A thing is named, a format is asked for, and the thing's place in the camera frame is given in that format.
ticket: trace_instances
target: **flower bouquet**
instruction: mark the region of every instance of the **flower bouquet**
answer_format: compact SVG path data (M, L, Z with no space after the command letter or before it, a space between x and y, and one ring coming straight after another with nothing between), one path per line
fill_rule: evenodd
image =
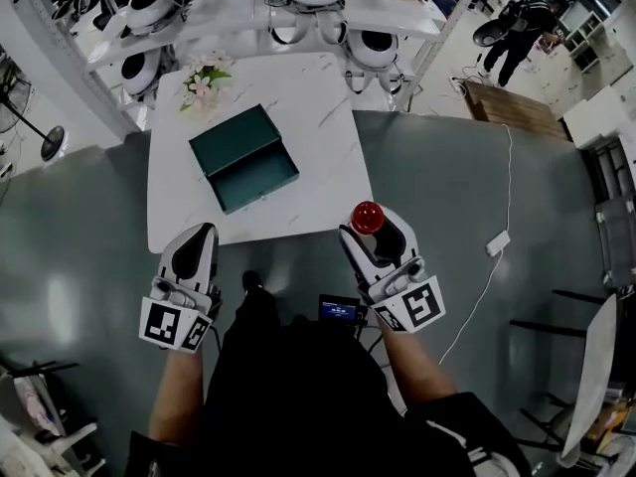
M232 77L227 73L226 62L217 55L193 57L187 72L180 111L193 106L196 109L214 107L222 88L220 80Z

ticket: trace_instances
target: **power adapter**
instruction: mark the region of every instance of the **power adapter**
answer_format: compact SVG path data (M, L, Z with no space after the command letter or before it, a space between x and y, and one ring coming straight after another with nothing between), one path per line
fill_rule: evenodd
M500 234L494 237L486 244L486 252L491 256L496 256L504 247L510 243L510 236L506 230L503 230Z
M448 79L450 80L450 85L453 87L453 90L462 95L463 87L460 84L459 79L455 76L451 76Z

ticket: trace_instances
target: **marble tabletop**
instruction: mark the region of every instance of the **marble tabletop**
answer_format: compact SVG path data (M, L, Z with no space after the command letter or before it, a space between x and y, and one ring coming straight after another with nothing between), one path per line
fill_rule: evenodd
M229 62L214 109L179 111L183 71L161 78L148 166L148 247L162 252L182 230L214 223L221 244L333 230L372 198L347 86L332 54ZM299 170L286 186L224 214L188 141L261 104Z

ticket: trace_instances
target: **teal box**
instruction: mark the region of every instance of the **teal box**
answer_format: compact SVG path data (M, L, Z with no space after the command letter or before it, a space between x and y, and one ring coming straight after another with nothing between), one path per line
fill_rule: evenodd
M190 147L226 214L298 178L260 104L191 139Z

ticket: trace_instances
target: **gray floor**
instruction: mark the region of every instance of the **gray floor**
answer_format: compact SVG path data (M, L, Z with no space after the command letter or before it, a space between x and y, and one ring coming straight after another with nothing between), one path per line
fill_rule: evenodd
M447 316L419 333L438 358L484 287L493 265L486 242L505 227L506 130L374 112L357 113L356 122L376 200L413 225L427 270L439 279ZM593 307L556 302L552 289L603 290L591 186L578 152L518 130L513 137L512 243L444 367L515 431L518 408L537 405L537 392L574 399L582 344L508 321L584 327ZM80 363L63 376L99 420L96 441L112 475L123 472L130 430L145 430L165 359L137 339L140 298L157 264L146 245L147 157L143 138L107 152L85 149L16 177L0 207L0 355L21 365ZM224 246L222 333L247 268L266 277L283 320L315 318L320 293L355 294L335 232ZM365 344L376 336L369 332ZM204 345L209 375L213 338ZM561 349L569 359L557 367L551 355ZM529 435L525 424L520 429Z

